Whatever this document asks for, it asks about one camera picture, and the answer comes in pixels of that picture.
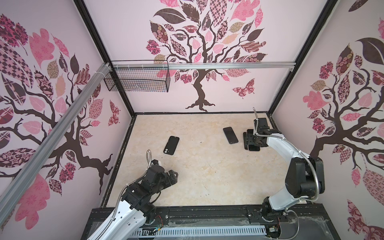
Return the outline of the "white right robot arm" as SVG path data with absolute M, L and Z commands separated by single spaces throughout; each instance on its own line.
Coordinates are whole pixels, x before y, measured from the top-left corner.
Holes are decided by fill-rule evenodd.
M 302 202 L 315 202 L 325 191 L 324 163 L 319 157 L 312 157 L 295 147 L 277 129 L 271 129 L 266 118 L 254 120 L 254 128 L 243 133 L 245 149 L 260 151 L 261 148 L 274 149 L 289 168 L 285 186 L 276 194 L 266 197 L 261 214 L 270 221 L 278 213 Z

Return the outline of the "dark smartphone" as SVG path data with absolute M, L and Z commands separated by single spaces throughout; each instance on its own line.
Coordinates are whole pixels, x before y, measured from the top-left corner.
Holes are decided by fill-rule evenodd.
M 236 144 L 239 142 L 239 140 L 238 140 L 232 127 L 223 128 L 223 132 L 224 132 L 224 134 L 227 138 L 227 141 L 230 145 Z

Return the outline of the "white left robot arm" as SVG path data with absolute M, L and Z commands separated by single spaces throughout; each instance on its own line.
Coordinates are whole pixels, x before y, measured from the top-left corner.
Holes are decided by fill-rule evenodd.
M 88 237 L 89 240 L 126 240 L 146 222 L 155 219 L 155 194 L 175 185 L 179 174 L 150 163 L 145 173 L 121 191 L 107 219 Z

